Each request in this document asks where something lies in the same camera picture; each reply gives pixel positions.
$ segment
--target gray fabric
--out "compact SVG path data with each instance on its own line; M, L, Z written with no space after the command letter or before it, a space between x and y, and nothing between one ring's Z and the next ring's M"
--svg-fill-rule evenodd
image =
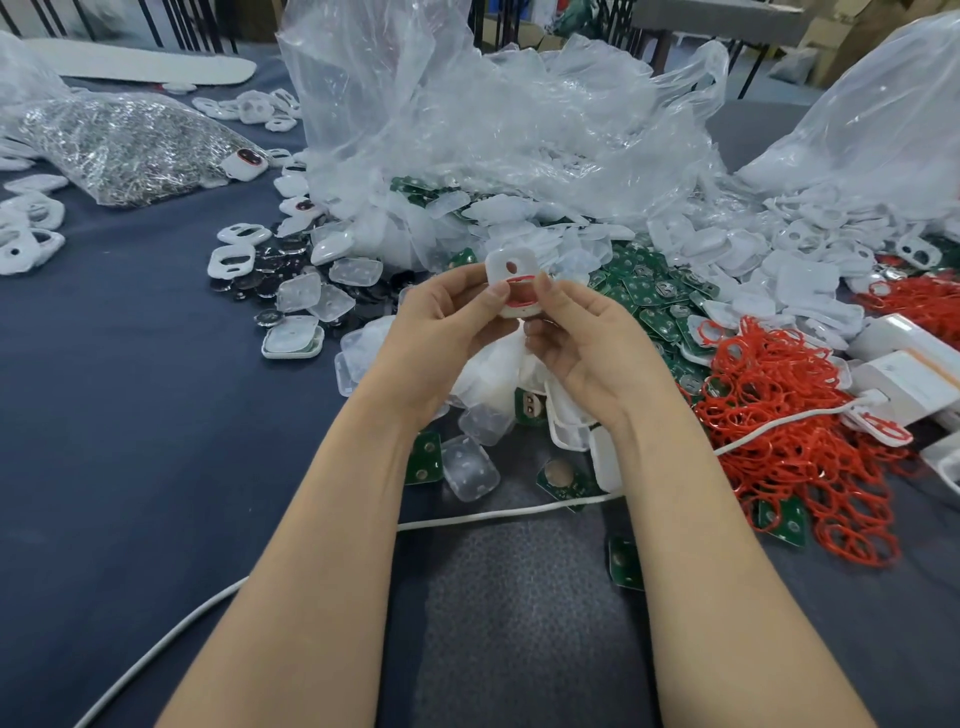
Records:
M250 84L202 94L285 81L267 60ZM798 113L734 102L711 130L736 168ZM299 129L233 126L268 147L302 145ZM216 230L277 219L274 174L137 211L63 190L64 249L0 280L0 725L68 728L179 619L245 575L339 409L335 345L269 362L254 309L206 288ZM504 484L473 507L545 502L532 480L552 451L518 430L492 449ZM952 725L960 517L895 488L908 558L891 570L852 568L816 546L768 548L882 726ZM421 486L407 489L400 517L469 509ZM400 536L378 724L654 722L643 599L607 579L606 533L629 533L622 504ZM152 725L222 611L147 668L98 728Z

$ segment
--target white foam board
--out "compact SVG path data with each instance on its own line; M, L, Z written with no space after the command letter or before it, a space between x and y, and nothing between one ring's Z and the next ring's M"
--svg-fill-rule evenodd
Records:
M25 38L61 76L147 84L242 84L256 63L236 56L144 51L66 38Z

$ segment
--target hand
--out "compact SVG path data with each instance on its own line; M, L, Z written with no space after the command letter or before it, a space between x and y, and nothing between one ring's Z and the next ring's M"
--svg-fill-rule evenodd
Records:
M487 285L483 263L424 281L403 300L361 387L375 390L384 402L398 403L412 415L417 429L423 429L467 360L516 331L516 319L497 316L509 296L506 281Z
M670 371L643 328L619 303L570 280L534 281L549 319L526 322L527 349L612 434L630 426L631 406L675 393Z

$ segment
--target clear plastic cover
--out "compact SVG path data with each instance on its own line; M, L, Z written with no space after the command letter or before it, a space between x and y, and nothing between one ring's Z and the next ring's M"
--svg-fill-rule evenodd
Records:
M657 78L581 36L561 51L481 56L468 7L291 1L279 41L303 106L314 199L353 217L392 177L417 174L630 224L694 189L711 151L703 122L726 88L720 43Z
M768 194L837 184L845 197L932 219L960 190L960 12L888 37L737 174Z

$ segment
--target white cable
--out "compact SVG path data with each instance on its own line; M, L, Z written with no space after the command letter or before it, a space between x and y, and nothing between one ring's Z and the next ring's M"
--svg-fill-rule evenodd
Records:
M787 415L786 417L781 417L778 420L771 420L765 425L761 425L749 435L741 437L739 440L734 440L728 445L723 446L722 448L717 448L713 451L713 454L719 456L723 455L726 452L739 448L741 445L746 445L752 440L756 439L765 432L769 432L774 427L779 427L780 425L788 425L790 423L795 423L800 420L805 420L807 417L819 417L820 415L838 415L843 412L852 409L858 404L864 404L873 401L871 398L861 398L858 400L852 400L843 404L839 407L832 407L831 409L810 409L806 412L798 412L795 415ZM474 523L479 521L493 521L496 519L508 519L516 518L518 516L534 516L537 513L546 513L547 511L556 511L560 508L569 508L571 505L591 505L592 503L603 503L607 500L615 500L619 497L623 497L621 493L609 493L604 496L591 496L591 497L578 497L571 498L570 500L557 500L553 503L544 503L543 505L532 505L526 508L512 508L506 511L485 511L483 513L470 513L465 516L455 516L448 519L433 519L431 521L410 521L407 523L399 523L396 527L397 531L414 531L420 528L436 528L443 525L457 525L459 523ZM93 707L90 708L80 719L80 721L74 726L74 728L86 728L93 720L103 711L107 704L112 700L117 693L122 691L131 680L136 677L137 673L147 666L160 652L162 652L168 644L175 640L181 632L183 632L187 627L189 627L193 622L202 617L204 614L209 612L213 607L222 602L228 596L236 594L240 587L244 585L249 577L245 576L240 579L236 584L231 584L226 589L224 589L219 594L212 596L210 599L205 601L199 607L197 607L193 612L188 614L186 617L180 620L176 627L167 632L163 638L156 643L153 647L150 648L150 651L147 652L143 657L133 663L133 666L123 673L123 676L117 680L110 689L103 694L103 696L93 704Z
M213 607L217 606L220 602L226 599L228 596L233 596L240 591L248 576L244 576L240 581L235 584L231 584L226 589L224 589L219 594L212 596L210 599L205 601L199 607L197 607L193 612L188 614L186 617L181 619L177 626L167 632L158 643L150 648L150 651L147 652L143 657L137 660L129 670L123 673L119 680L117 680L113 685L110 686L110 689L101 695L100 699L93 704L93 707L90 708L82 717L74 728L86 728L94 719L100 714L101 711L107 706L107 704L112 700L117 693L122 691L127 687L127 684L136 677L137 673L146 667L160 652L162 652L168 644L180 636L180 633L183 632L187 627L193 624L197 619L202 617L204 614L209 612Z
M858 404L863 404L863 400L851 400L846 404L841 404L839 407L831 407L830 409L808 409L806 412L798 412L795 415L787 415L786 417L781 417L777 420L771 420L765 425L761 425L749 435L744 435L739 440L734 440L728 445L723 446L722 448L717 448L713 451L713 454L717 457L720 455L726 455L731 450L735 450L743 445L746 445L752 440L755 440L757 437L762 435L764 432L769 432L774 427L779 427L780 425L789 425L790 423L799 422L800 420L805 420L807 417L819 417L820 415L840 415L848 410L853 409Z

